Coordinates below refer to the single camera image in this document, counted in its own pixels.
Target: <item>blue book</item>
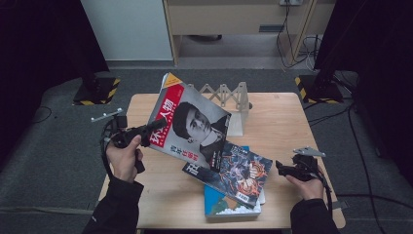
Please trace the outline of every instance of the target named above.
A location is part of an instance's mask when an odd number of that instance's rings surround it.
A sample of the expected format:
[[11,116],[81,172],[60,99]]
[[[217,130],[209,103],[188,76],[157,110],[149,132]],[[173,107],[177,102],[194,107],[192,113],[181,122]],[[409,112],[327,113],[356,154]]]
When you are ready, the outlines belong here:
[[190,163],[182,171],[253,209],[272,165],[272,160],[226,141],[219,173]]
[[255,207],[251,209],[206,184],[204,194],[206,217],[258,216],[261,214],[260,201],[257,201]]

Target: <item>power outlet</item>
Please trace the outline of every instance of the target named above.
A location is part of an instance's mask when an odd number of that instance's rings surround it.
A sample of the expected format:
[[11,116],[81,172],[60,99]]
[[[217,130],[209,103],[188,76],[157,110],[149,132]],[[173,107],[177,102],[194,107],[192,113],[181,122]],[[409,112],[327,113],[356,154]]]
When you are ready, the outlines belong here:
[[303,5],[303,0],[280,0],[280,5],[281,6],[300,6]]

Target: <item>black curtain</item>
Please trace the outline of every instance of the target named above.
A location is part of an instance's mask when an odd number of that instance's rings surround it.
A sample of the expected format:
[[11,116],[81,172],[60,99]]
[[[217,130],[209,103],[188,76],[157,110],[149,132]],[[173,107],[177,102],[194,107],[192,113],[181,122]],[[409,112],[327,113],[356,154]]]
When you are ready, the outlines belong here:
[[337,0],[316,61],[316,69],[358,73],[358,113],[379,156],[392,158],[411,184],[412,16],[409,0]]
[[108,70],[80,0],[0,0],[0,166],[47,89]]

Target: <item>black and yellow tape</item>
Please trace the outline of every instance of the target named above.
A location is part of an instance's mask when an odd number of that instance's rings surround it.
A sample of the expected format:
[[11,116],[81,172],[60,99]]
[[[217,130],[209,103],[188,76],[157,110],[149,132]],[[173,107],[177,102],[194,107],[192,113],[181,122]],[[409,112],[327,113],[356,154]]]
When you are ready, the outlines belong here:
[[300,96],[303,99],[304,103],[340,103],[343,102],[341,99],[335,99],[335,98],[313,98],[313,97],[308,97],[307,91],[301,82],[300,77],[295,78],[295,84],[297,85],[298,91],[300,92]]
[[118,89],[119,83],[121,79],[115,78],[113,79],[113,83],[111,83],[111,88],[108,91],[107,97],[99,100],[93,100],[90,98],[80,99],[80,100],[73,100],[74,105],[94,105],[94,104],[107,104],[110,103],[112,98],[115,96],[116,90]]

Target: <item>book cover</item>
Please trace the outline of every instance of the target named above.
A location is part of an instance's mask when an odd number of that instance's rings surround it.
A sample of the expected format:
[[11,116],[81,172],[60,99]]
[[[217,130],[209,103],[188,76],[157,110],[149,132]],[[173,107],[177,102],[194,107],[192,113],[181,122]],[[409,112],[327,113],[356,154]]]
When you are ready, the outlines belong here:
[[219,173],[187,163],[182,171],[253,209],[273,161],[226,141]]
[[261,214],[263,200],[261,197],[264,196],[262,191],[255,207],[251,209],[205,184],[205,215],[206,217],[258,216]]
[[150,148],[219,172],[231,113],[168,73],[148,123],[160,118],[168,124],[150,136]]

